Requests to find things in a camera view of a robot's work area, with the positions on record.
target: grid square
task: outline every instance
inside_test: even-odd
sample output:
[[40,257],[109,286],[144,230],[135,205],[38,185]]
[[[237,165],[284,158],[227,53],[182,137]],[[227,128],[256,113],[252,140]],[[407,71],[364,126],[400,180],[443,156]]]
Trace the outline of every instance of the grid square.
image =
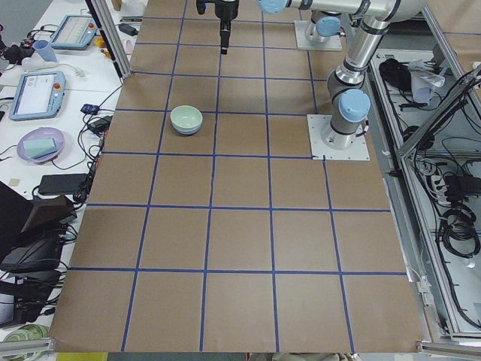
[[277,275],[280,349],[350,353],[339,276]]
[[124,80],[116,108],[163,111],[170,84],[169,75],[134,74]]
[[306,117],[269,116],[269,143],[272,156],[311,157]]
[[177,44],[181,23],[182,20],[144,18],[142,19],[141,30],[138,33],[137,44]]
[[264,39],[265,47],[298,48],[298,43],[295,40],[294,23],[264,23]]
[[202,274],[140,272],[126,351],[198,351],[201,304]]
[[315,112],[312,83],[268,79],[268,109],[275,114],[312,114]]
[[161,156],[152,195],[155,205],[209,205],[212,158]]
[[184,77],[176,75],[172,83],[169,109],[179,105],[191,105],[200,111],[216,110],[217,94],[216,77]]
[[89,203],[146,205],[155,162],[155,156],[102,155]]
[[261,23],[243,23],[236,21],[232,23],[231,46],[261,47],[263,44]]
[[276,269],[337,271],[328,212],[274,212]]
[[268,207],[268,161],[217,157],[213,204],[230,207]]
[[267,155],[264,115],[220,114],[217,122],[217,154]]
[[104,150],[107,152],[157,153],[164,112],[116,111]]
[[183,15],[184,2],[172,0],[155,0],[148,2],[144,17],[176,17]]
[[334,219],[343,271],[406,271],[390,213],[336,213]]
[[212,154],[215,114],[202,114],[202,127],[192,135],[182,135],[172,126],[170,114],[162,136],[163,153]]
[[253,47],[231,47],[228,56],[222,58],[220,74],[229,77],[264,77],[264,51]]
[[272,159],[272,204],[275,208],[327,208],[325,176],[310,159]]
[[[389,209],[383,176],[372,160],[327,161],[326,166],[333,208]],[[363,187],[363,184],[369,184],[369,187]]]
[[209,274],[204,325],[205,352],[275,350],[272,276]]
[[356,352],[416,352],[424,335],[414,293],[404,276],[345,276]]
[[194,45],[219,45],[219,21],[184,20],[182,34],[180,36],[180,43]]
[[264,81],[221,78],[219,109],[233,113],[265,113]]
[[267,77],[309,79],[310,66],[305,50],[266,49]]
[[212,211],[209,269],[271,270],[270,224],[268,211]]
[[314,91],[316,94],[318,114],[332,114],[334,109],[332,107],[331,95],[328,90],[328,83],[326,81],[315,81]]
[[237,20],[262,21],[262,11],[256,0],[243,0]]
[[136,44],[130,64],[134,71],[171,74],[176,52],[176,45]]
[[55,351],[118,352],[133,281],[134,272],[68,271],[49,331]]
[[314,79],[327,80],[331,71],[343,63],[346,56],[346,40],[341,38],[340,42],[343,45],[342,51],[312,50],[309,52]]
[[217,76],[219,74],[219,49],[180,45],[175,74]]
[[145,208],[88,207],[71,265],[135,268],[145,212]]
[[203,269],[207,214],[202,209],[151,208],[141,266]]

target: white cable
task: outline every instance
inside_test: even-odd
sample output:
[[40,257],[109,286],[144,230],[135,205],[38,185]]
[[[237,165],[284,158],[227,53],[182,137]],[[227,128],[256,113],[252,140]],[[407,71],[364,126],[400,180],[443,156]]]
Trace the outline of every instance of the white cable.
[[60,66],[67,66],[75,72],[75,75],[77,75],[79,77],[85,77],[85,71],[83,71],[83,69],[77,68],[76,66],[73,66],[73,65],[70,65],[70,64],[66,64],[64,62],[56,62],[55,64],[52,64],[50,66],[42,66],[40,68],[36,68],[34,71],[58,68]]

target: cable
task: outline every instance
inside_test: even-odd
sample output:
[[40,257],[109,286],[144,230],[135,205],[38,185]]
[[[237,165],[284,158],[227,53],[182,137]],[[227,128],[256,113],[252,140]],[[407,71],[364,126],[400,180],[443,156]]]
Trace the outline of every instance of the cable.
[[113,96],[113,94],[115,94],[120,88],[122,88],[123,82],[122,82],[122,81],[120,81],[120,82],[121,82],[121,84],[120,84],[113,92],[111,92],[111,93],[109,94],[109,96],[104,99],[104,101],[103,101],[102,103],[100,103],[100,104],[98,105],[99,108],[101,108],[101,106],[102,106],[103,104],[105,104],[105,102],[106,102],[111,96]]
[[3,150],[1,153],[0,153],[0,156],[3,156],[5,153],[7,153],[10,149],[12,148],[15,148],[17,145],[14,144],[14,145],[11,145],[10,147],[8,147],[7,149]]
[[52,68],[59,68],[61,66],[68,67],[72,69],[78,77],[85,77],[85,71],[82,68],[78,68],[77,66],[73,66],[70,64],[67,64],[65,62],[56,62],[55,64],[52,65],[45,65],[41,66],[40,68],[36,68],[35,70],[32,69],[32,71],[38,71],[38,70],[45,70],[45,69],[52,69]]
[[73,168],[73,167],[75,167],[75,166],[77,166],[77,165],[79,165],[79,164],[82,164],[83,161],[84,161],[86,158],[87,158],[87,156],[84,156],[84,157],[82,158],[82,160],[80,160],[79,162],[77,162],[77,163],[75,163],[75,164],[73,164],[73,165],[70,165],[69,167],[66,167],[66,168],[62,168],[62,167],[58,166],[57,164],[55,164],[55,162],[53,161],[53,159],[51,160],[51,162],[52,162],[52,164],[55,166],[55,168],[60,169],[61,171],[67,171],[67,170],[69,170],[69,169],[71,169],[71,168]]

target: power adapter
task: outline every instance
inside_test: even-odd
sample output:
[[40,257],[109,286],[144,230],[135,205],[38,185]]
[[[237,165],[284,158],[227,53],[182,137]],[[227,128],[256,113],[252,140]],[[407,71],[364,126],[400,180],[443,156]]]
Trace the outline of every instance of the power adapter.
[[105,117],[102,117],[96,120],[95,122],[88,123],[87,129],[96,135],[100,135],[101,133],[105,132],[109,128],[111,121],[112,121],[112,116],[107,115]]
[[467,196],[481,196],[481,179],[469,175],[444,177],[450,202],[467,201]]
[[84,114],[97,115],[100,107],[94,104],[84,104],[80,111]]
[[130,35],[130,36],[135,36],[138,34],[138,30],[135,27],[130,26],[129,24],[120,24],[119,30],[124,34]]

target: plastic cup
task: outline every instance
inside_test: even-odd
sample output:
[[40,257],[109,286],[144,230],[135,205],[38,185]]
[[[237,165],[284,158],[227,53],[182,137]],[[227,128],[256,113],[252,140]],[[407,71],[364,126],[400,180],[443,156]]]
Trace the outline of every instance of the plastic cup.
[[46,62],[58,62],[55,52],[52,49],[52,45],[47,40],[37,40],[33,43],[33,48]]
[[413,100],[416,103],[429,104],[434,96],[434,85],[411,74],[411,92],[413,92]]

